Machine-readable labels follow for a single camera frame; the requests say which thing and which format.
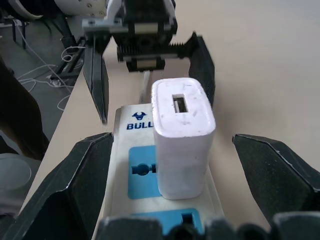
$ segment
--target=floor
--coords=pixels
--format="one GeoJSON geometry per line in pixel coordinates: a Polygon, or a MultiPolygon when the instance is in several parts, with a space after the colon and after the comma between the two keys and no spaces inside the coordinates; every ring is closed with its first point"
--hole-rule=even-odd
{"type": "MultiPolygon", "coordinates": [[[[67,19],[72,34],[77,39],[82,35],[81,21],[82,17],[70,17],[67,19]]],[[[30,47],[49,65],[58,65],[61,62],[61,53],[64,50],[60,39],[62,35],[49,23],[52,34],[47,27],[39,21],[31,22],[26,26],[26,41],[30,47]]],[[[27,47],[22,48],[22,38],[16,29],[17,43],[13,41],[12,29],[0,28],[0,54],[5,64],[14,70],[15,77],[28,73],[44,64],[27,47]]],[[[47,67],[40,68],[21,79],[35,78],[40,81],[48,81],[46,78],[51,72],[47,67]]],[[[31,89],[33,83],[23,85],[27,90],[31,89]]],[[[53,88],[44,83],[38,83],[30,92],[36,99],[42,116],[43,131],[47,138],[51,140],[63,111],[57,108],[59,101],[70,93],[65,87],[53,88]]],[[[68,99],[64,100],[59,106],[64,109],[68,99]]],[[[6,142],[20,152],[15,144],[4,137],[6,142]]]]}

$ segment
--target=power adapter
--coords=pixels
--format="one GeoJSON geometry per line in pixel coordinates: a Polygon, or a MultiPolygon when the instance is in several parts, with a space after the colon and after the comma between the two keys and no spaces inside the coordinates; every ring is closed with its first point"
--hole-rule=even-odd
{"type": "Polygon", "coordinates": [[[152,85],[152,116],[159,192],[190,199],[202,192],[216,122],[201,84],[189,77],[152,85]]]}

